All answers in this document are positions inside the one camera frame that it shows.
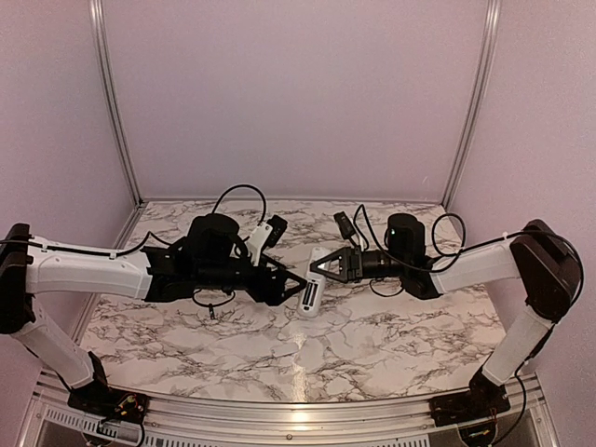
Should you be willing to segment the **white remote control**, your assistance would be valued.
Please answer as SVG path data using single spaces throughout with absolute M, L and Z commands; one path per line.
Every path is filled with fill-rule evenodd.
M 313 318 L 318 314 L 326 285 L 326 278 L 320 273 L 311 272 L 309 266 L 312 262 L 322 259 L 329 254 L 331 254 L 330 250 L 320 246 L 313 248 L 311 251 L 305 275 L 307 284 L 297 306 L 297 313 L 303 318 Z M 329 265 L 329 262 L 321 263 L 318 265 L 318 268 L 326 271 L 329 269 Z

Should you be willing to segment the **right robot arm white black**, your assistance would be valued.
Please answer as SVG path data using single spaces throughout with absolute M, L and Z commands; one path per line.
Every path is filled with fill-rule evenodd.
M 497 392 L 535 357 L 553 328 L 576 303 L 585 273 L 575 247 L 543 221 L 455 253 L 426 254 L 426 229 L 414 216 L 395 213 L 387 220 L 386 245 L 372 251 L 343 247 L 315 259 L 310 272 L 341 283 L 397 278 L 411 296 L 431 300 L 478 284 L 518 278 L 524 308 L 505 337 L 469 382 L 461 408 L 480 417 L 497 402 Z

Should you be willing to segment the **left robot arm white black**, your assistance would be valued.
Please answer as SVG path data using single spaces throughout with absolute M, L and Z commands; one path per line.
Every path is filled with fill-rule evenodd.
M 184 237 L 164 248 L 109 251 L 34 237 L 29 225 L 17 223 L 1 242 L 1 332 L 45 362 L 95 413 L 111 413 L 117 394 L 101 361 L 66 335 L 34 297 L 74 291 L 172 303 L 199 291 L 244 291 L 256 303 L 278 306 L 306 286 L 264 254 L 286 227 L 273 216 L 243 239 L 234 219 L 212 212 L 196 217 Z

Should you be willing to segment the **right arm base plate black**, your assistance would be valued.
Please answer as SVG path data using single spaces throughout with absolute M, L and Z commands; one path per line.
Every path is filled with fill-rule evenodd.
M 435 426 L 446 427 L 494 417 L 509 411 L 511 406 L 506 392 L 486 397 L 469 390 L 431 398 L 429 408 Z

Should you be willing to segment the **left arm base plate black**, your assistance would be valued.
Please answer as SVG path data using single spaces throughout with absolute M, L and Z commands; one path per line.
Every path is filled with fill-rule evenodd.
M 70 387 L 68 405 L 71 408 L 93 413 L 103 419 L 142 424 L 148 408 L 149 397 L 108 385 L 100 359 L 88 352 L 92 365 L 91 382 Z

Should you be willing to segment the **front aluminium rail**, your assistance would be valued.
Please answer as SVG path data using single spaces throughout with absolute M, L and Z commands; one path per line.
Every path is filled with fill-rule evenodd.
M 507 384 L 504 413 L 437 421 L 445 393 L 387 400 L 283 403 L 147 392 L 141 425 L 68 406 L 52 372 L 34 388 L 19 446 L 557 446 L 534 375 Z

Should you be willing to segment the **right aluminium frame post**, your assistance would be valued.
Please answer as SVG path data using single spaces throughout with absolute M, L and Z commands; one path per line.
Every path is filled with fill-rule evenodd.
M 486 3 L 480 53 L 473 78 L 472 90 L 455 152 L 454 162 L 450 169 L 441 199 L 441 205 L 446 210 L 450 210 L 453 206 L 459 184 L 463 177 L 465 165 L 471 152 L 475 130 L 481 114 L 483 100 L 490 82 L 491 71 L 494 64 L 501 9 L 502 2 L 500 0 L 489 0 Z

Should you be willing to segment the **aluminium frame post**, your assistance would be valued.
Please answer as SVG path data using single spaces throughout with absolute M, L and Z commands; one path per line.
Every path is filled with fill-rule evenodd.
M 491 71 L 494 64 L 501 9 L 502 2 L 500 0 L 489 0 L 486 3 L 480 53 L 473 78 L 472 90 L 455 152 L 454 162 L 450 169 L 441 199 L 441 205 L 446 210 L 450 210 L 453 206 L 459 184 L 463 177 L 465 165 L 471 152 L 475 130 L 481 114 L 483 100 L 490 82 Z
M 102 0 L 90 0 L 88 2 L 88 9 L 100 72 L 100 80 L 102 83 L 102 91 L 110 127 L 115 140 L 115 148 L 131 201 L 135 207 L 140 207 L 143 204 L 143 199 L 137 176 L 134 171 L 125 127 L 117 99 L 113 67 L 110 60 L 104 2 Z

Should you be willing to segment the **left aluminium frame post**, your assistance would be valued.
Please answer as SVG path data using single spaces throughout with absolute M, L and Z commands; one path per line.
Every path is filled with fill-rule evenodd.
M 104 2 L 102 0 L 90 0 L 88 2 L 88 9 L 100 72 L 100 80 L 102 83 L 102 91 L 110 127 L 115 140 L 115 148 L 131 201 L 135 207 L 140 207 L 143 204 L 143 199 L 137 176 L 134 171 L 125 127 L 117 99 L 113 67 L 110 60 Z

